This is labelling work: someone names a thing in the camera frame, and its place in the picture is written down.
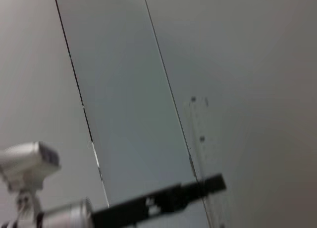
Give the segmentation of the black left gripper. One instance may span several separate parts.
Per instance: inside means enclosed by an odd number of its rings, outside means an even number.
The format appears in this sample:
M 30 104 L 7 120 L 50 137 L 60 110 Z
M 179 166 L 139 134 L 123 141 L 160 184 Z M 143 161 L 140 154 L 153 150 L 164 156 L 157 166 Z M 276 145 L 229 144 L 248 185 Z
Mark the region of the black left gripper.
M 92 213 L 95 228 L 124 228 L 184 210 L 189 203 L 226 190 L 222 174 L 175 185 Z

